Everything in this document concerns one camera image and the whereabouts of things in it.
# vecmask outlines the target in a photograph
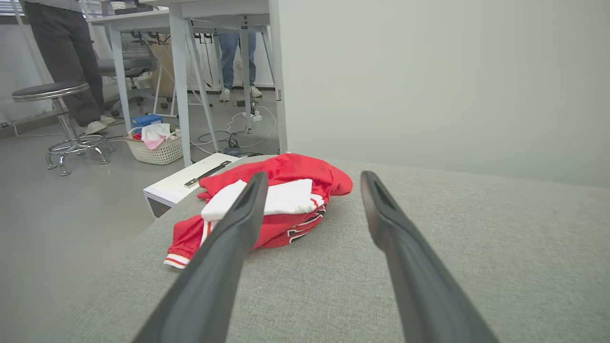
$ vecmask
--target round stool seat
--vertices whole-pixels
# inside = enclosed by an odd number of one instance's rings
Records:
[[[44,99],[61,98],[62,96],[80,93],[89,89],[84,81],[62,81],[52,84],[38,85],[13,92],[13,100],[18,103]]]

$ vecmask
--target gray sofa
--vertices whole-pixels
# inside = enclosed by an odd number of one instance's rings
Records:
[[[251,157],[234,167],[264,157]],[[229,341],[401,341],[384,255],[367,231],[373,170],[501,342],[610,342],[610,190],[329,160],[354,190],[285,247],[245,261]],[[196,193],[131,243],[35,333],[42,342],[130,341],[179,272],[162,265]]]

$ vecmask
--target gray sweater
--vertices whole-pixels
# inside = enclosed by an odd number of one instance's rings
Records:
[[[41,4],[45,6],[57,7],[58,9],[81,12],[81,5],[78,0],[25,0],[33,4]]]

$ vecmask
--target chair seat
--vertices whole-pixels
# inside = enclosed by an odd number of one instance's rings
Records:
[[[150,68],[151,67],[151,61],[149,59],[125,60],[125,61],[123,61],[123,63],[124,63],[125,70],[134,69],[134,68]],[[102,73],[114,73],[115,72],[113,59],[98,60],[98,66],[99,66],[99,70]]]
[[[13,92],[17,102],[61,98],[62,96],[83,92],[89,89],[85,81],[61,81],[52,84],[38,85]]]

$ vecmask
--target white table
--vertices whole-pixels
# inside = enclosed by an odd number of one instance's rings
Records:
[[[161,1],[148,1],[152,5],[164,5]],[[187,66],[186,55],[191,56],[193,67],[195,69],[197,86],[199,87],[199,97],[202,104],[208,104],[206,89],[203,86],[201,77],[201,66],[199,65],[199,54],[195,46],[193,34],[210,33],[222,34],[227,32],[240,32],[242,61],[248,61],[248,31],[261,32],[265,45],[265,52],[269,60],[270,68],[273,69],[273,55],[267,25],[269,24],[268,3],[267,0],[226,0],[226,1],[203,1],[203,9],[199,2],[185,3],[185,7],[180,4],[165,4],[169,5],[169,10],[156,10],[149,12],[129,13],[123,15],[112,15],[100,18],[90,18],[90,23],[107,24],[110,31],[110,45],[117,71],[117,79],[125,79],[124,62],[123,62],[123,44],[121,42],[121,32],[125,31],[150,31],[150,32],[169,32],[172,36],[172,55],[174,60],[174,101],[178,105],[180,115],[179,123],[182,128],[182,150],[184,154],[184,165],[191,165],[190,158],[190,133],[188,130],[188,95],[187,95]],[[188,13],[187,18],[193,20],[185,20],[182,12]],[[220,47],[218,40],[214,40],[217,61],[219,64],[220,83],[223,83],[222,72],[220,68]],[[242,63],[242,74],[244,80],[249,80],[249,64]],[[125,119],[126,130],[131,129],[131,117],[129,115],[129,105],[127,98],[127,87],[124,82],[117,82],[123,117]],[[250,99],[250,88],[244,87],[244,98]],[[214,126],[208,106],[203,106],[207,124],[210,127],[210,133],[214,143],[214,149],[219,152],[217,140],[214,134]],[[251,133],[251,119],[246,116],[248,133]]]

